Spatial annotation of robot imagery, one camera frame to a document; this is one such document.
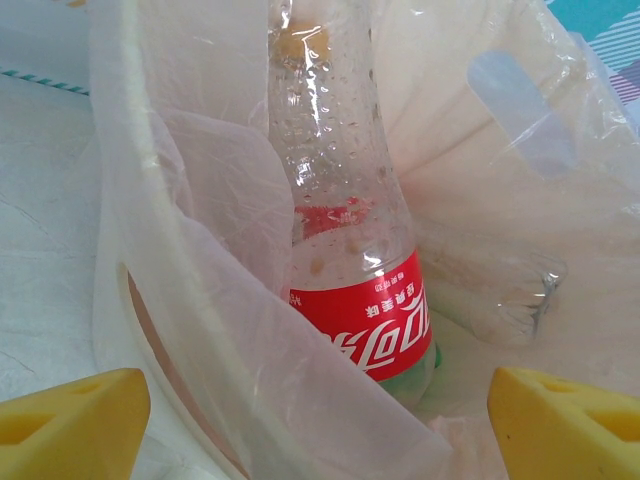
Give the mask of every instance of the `clear plastic wrapper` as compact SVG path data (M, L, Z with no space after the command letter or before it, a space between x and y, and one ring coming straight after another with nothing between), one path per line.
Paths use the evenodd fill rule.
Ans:
M238 463L254 479L501 478L479 460L482 422L425 427L282 300L293 209L264 105L277 5L92 3L103 208L174 374ZM310 16L316 4L301 3ZM542 1L373 6L381 112L435 310L525 343L549 275L569 272L524 349L434 315L445 360L421 419L484 415L506 363L640 393L640 147L597 69ZM428 271L440 234L454 264L443 277ZM533 320L515 336L499 318L514 285Z

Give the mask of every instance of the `red bottle label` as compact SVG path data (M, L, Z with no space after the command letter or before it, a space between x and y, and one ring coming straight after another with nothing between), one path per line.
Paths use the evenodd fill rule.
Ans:
M417 252L399 267L359 285L291 290L289 303L379 382L411 368L431 345Z

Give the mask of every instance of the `yellow plastic piece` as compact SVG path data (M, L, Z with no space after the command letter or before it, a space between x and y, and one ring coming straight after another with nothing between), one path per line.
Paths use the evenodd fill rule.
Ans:
M640 479L640 399L499 368L488 407L511 480Z
M136 369L0 403L0 479L127 479L149 413L147 384Z

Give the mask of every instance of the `blue striped fabric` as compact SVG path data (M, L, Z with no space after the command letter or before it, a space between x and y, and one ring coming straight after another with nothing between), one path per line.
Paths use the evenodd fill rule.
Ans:
M582 34L610 69L623 104L640 99L640 1L549 0L567 30Z
M26 80L28 82L39 83L40 85L47 85L49 87L58 88L60 90L66 90L67 92L79 93L81 95L89 95L89 90L84 87L80 87L77 85L69 85L63 82L55 82L54 80L46 77L39 77L37 75L33 75L31 73L20 72L15 69L3 68L0 65L0 75L5 75L7 77L19 78L21 80Z

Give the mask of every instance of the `coca-cola bottle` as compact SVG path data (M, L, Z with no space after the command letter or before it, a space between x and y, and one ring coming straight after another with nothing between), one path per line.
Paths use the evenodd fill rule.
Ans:
M296 206L290 303L412 406L436 349L380 118L369 2L313 3L286 2L269 37L269 138Z

